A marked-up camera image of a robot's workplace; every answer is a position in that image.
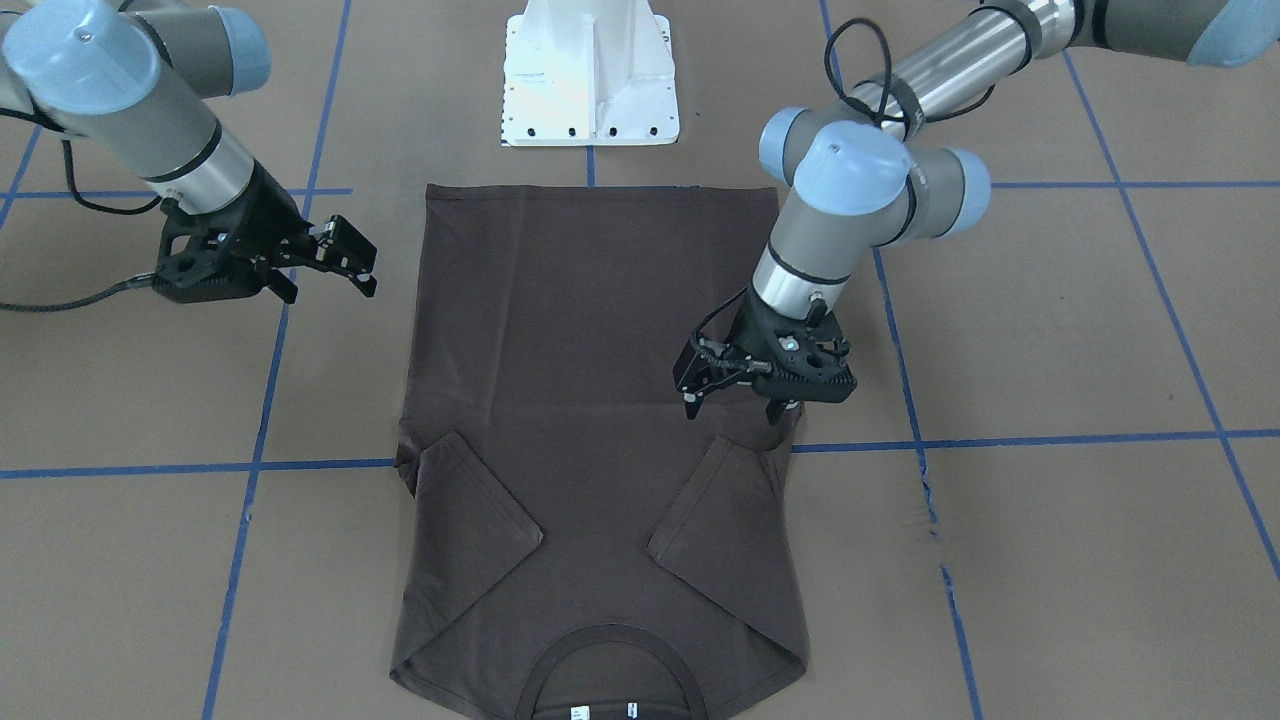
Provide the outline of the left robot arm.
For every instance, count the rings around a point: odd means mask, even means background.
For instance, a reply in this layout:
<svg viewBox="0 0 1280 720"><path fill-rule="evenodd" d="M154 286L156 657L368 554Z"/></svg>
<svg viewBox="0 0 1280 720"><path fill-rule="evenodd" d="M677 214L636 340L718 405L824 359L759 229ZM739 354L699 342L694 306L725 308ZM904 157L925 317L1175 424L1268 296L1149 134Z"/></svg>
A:
<svg viewBox="0 0 1280 720"><path fill-rule="evenodd" d="M785 108L758 143L788 187L727 337L696 327L675 364L689 419L708 395L748 386L780 423L801 402L855 389L835 306L873 249L972 228L989 205L986 164L960 149L911 149L929 124L975 110L1004 78L1068 47L1240 67L1277 42L1275 1L983 1L963 22L846 88L826 109Z"/></svg>

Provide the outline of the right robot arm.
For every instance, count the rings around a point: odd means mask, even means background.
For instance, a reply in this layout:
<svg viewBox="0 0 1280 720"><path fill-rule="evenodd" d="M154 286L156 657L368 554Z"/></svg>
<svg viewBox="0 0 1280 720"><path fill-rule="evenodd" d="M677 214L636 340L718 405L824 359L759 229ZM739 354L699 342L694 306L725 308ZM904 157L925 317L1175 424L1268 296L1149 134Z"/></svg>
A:
<svg viewBox="0 0 1280 720"><path fill-rule="evenodd" d="M183 1L27 1L3 12L3 115L56 133L68 191L81 200L70 141L109 151L165 217L147 287L175 304L285 304L306 266L374 296L376 247L347 219L308 223L291 193L209 108L261 88L273 59L260 26L232 6Z"/></svg>

